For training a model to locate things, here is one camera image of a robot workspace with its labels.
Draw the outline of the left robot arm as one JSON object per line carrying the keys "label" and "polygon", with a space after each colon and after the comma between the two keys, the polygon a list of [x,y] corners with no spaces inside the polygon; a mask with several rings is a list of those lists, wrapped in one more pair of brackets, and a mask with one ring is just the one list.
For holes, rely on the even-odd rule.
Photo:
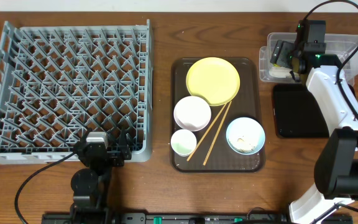
{"label": "left robot arm", "polygon": [[108,207],[107,196],[112,169],[132,159],[127,133],[121,131],[113,141],[105,132],[88,129],[73,146],[73,152],[85,168],[71,178],[70,223],[120,223],[121,216]]}

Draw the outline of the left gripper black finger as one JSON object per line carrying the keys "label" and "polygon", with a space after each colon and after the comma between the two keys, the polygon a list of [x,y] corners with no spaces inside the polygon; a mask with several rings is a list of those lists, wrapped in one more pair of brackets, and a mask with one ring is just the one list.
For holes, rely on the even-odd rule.
{"label": "left gripper black finger", "polygon": [[89,133],[92,132],[91,128],[87,128],[86,131],[83,133],[82,137],[78,141],[80,144],[86,143],[86,138],[88,137]]}
{"label": "left gripper black finger", "polygon": [[118,142],[118,150],[120,152],[120,155],[124,160],[131,160],[132,159],[132,151],[129,147],[129,143],[127,141],[127,133],[126,129],[123,128],[121,130],[120,136],[119,136],[119,142]]}

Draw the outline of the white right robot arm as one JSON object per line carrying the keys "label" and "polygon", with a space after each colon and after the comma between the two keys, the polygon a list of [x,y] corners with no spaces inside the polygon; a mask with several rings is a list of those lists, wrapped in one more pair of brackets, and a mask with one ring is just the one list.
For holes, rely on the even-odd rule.
{"label": "white right robot arm", "polygon": [[325,48],[320,40],[279,40],[271,58],[306,86],[329,131],[314,166],[314,184],[289,206],[293,223],[320,223],[358,200],[358,102],[342,71],[344,63]]}

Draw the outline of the light blue bowl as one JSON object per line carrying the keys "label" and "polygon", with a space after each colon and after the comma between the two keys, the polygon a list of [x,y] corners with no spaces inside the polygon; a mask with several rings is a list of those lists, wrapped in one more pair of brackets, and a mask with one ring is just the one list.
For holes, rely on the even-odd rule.
{"label": "light blue bowl", "polygon": [[226,129],[226,141],[234,152],[245,156],[253,155],[264,147],[265,131],[255,119],[236,118]]}

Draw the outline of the white napkin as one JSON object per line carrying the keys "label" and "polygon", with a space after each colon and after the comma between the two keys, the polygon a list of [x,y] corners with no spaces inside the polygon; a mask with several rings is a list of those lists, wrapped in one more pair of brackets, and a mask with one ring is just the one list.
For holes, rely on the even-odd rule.
{"label": "white napkin", "polygon": [[272,67],[269,70],[269,75],[274,78],[291,78],[290,71],[291,70],[289,68]]}

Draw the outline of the small white green cup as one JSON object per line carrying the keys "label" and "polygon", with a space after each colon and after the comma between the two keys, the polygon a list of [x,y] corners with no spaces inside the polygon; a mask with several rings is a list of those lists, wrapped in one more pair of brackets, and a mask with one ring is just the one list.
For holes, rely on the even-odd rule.
{"label": "small white green cup", "polygon": [[175,131],[170,140],[170,145],[179,156],[189,156],[196,148],[196,136],[187,129]]}

